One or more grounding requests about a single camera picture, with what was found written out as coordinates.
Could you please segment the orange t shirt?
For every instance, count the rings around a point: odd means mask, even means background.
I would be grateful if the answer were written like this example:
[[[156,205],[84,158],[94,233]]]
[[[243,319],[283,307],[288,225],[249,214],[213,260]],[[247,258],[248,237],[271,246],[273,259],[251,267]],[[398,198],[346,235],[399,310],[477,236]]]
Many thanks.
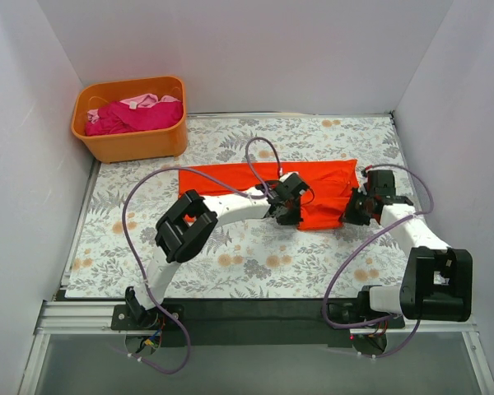
[[[355,159],[282,163],[285,173],[297,172],[310,186],[301,205],[299,230],[330,230],[343,225],[340,217],[352,190],[359,187],[356,167]],[[240,191],[259,183],[246,163],[202,165],[195,169]]]

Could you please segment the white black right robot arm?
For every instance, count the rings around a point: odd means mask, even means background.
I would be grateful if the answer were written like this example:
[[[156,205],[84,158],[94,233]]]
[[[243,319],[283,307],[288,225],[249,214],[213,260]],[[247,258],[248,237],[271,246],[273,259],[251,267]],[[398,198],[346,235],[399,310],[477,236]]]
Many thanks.
[[[466,249],[454,249],[434,234],[423,217],[432,208],[418,210],[413,202],[396,192],[396,165],[369,165],[362,175],[363,186],[352,195],[341,217],[352,225],[376,221],[381,229],[349,255],[347,267],[366,247],[390,234],[408,257],[402,282],[397,286],[372,286],[358,298],[359,323],[336,323],[329,317],[329,297],[322,301],[321,314],[332,328],[374,327],[394,316],[417,321],[463,323],[472,313],[473,257]]]

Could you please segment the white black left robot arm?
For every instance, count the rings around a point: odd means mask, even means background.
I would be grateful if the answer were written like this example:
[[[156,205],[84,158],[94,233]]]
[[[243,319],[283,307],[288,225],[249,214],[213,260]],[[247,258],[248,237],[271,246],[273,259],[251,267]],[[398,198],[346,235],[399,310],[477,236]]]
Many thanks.
[[[219,227],[246,220],[273,218],[279,225],[302,222],[301,198],[310,186],[296,172],[244,191],[206,196],[190,189],[156,223],[151,261],[140,266],[143,283],[125,292],[128,315],[139,328],[152,328],[160,316],[168,285],[183,263],[203,250]]]

